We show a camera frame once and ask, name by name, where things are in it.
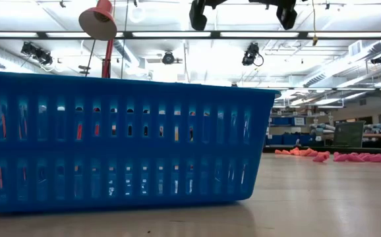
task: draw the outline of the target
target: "wall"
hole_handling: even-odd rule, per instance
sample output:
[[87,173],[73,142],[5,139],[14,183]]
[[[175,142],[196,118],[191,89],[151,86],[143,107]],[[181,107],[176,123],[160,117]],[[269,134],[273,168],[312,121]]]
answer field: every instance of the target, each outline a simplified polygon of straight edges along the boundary
[[[372,116],[374,124],[379,123],[378,117],[381,115],[381,92],[366,98],[366,105],[359,105],[359,100],[355,99],[352,103],[347,103],[344,109],[331,111],[334,121],[344,119],[354,119]],[[318,122],[328,122],[328,117],[319,117]]]

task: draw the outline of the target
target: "floor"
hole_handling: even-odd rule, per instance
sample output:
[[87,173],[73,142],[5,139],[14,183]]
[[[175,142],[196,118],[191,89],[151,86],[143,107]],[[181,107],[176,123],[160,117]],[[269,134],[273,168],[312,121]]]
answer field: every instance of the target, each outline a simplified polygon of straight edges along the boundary
[[254,195],[193,208],[0,216],[0,236],[381,236],[381,163],[263,154]]

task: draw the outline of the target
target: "basket slot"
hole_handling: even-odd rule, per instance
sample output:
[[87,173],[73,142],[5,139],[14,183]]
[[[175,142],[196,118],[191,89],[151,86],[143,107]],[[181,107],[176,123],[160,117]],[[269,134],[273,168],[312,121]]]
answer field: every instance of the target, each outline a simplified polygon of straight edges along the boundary
[[99,199],[102,188],[101,161],[99,159],[91,160],[91,198]]
[[118,182],[117,182],[117,161],[116,159],[109,160],[108,166],[108,179],[107,179],[107,187],[108,187],[108,198],[116,198],[118,194]]
[[21,97],[18,102],[18,130],[19,140],[28,139],[28,100]]
[[99,100],[94,101],[94,105],[92,106],[92,136],[95,138],[100,137],[100,127],[102,125],[102,113],[106,113],[107,111],[101,110],[101,103]]
[[150,191],[150,167],[147,160],[144,160],[140,168],[140,195],[148,196]]
[[25,159],[19,159],[16,171],[17,199],[18,201],[28,201],[28,164]]
[[7,138],[8,108],[6,97],[0,98],[0,141]]
[[37,187],[36,198],[38,201],[48,200],[48,186],[49,186],[49,169],[47,161],[44,158],[39,158],[37,162]]
[[126,111],[126,137],[132,138],[135,133],[135,108],[134,108],[134,101],[131,99],[128,99],[127,101],[127,111]]
[[164,186],[165,186],[165,165],[164,165],[164,160],[163,159],[158,159],[156,163],[156,195],[157,196],[162,196],[164,195]]
[[187,195],[194,194],[197,190],[194,189],[195,173],[194,173],[194,160],[188,159],[186,165],[186,184],[185,192]]
[[133,163],[132,161],[127,161],[125,163],[125,193],[124,195],[129,197],[133,195]]
[[66,105],[65,99],[63,97],[57,98],[57,111],[56,116],[56,140],[59,142],[64,142],[66,139]]

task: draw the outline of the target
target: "spotlight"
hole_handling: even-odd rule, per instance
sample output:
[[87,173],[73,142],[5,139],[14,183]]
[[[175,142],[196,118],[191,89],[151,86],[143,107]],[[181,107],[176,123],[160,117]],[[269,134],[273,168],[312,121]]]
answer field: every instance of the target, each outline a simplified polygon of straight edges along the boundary
[[31,43],[24,42],[20,52],[37,60],[41,65],[51,65],[53,63],[53,57],[49,51],[44,51]]
[[165,65],[170,65],[175,62],[175,58],[172,52],[165,52],[163,59],[161,60]]
[[[204,16],[205,6],[215,9],[227,0],[193,0],[189,11],[190,24],[195,30],[204,30],[207,18]],[[295,24],[297,13],[295,11],[296,0],[249,0],[249,3],[266,4],[268,10],[270,5],[277,6],[276,16],[284,30],[292,29]]]
[[[262,63],[260,65],[255,64],[255,59],[257,56],[262,59]],[[261,54],[259,54],[258,43],[250,43],[248,49],[245,51],[245,55],[243,56],[242,64],[243,66],[262,66],[264,64],[264,58]]]
[[371,62],[372,64],[381,63],[381,57],[377,57],[376,59],[371,59],[370,62]]

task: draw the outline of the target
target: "blue plastic basket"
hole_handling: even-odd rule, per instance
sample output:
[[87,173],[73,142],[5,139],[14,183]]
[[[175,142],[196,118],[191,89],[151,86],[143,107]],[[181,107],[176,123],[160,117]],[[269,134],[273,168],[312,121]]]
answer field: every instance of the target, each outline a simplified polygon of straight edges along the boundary
[[247,199],[276,93],[0,72],[0,212]]

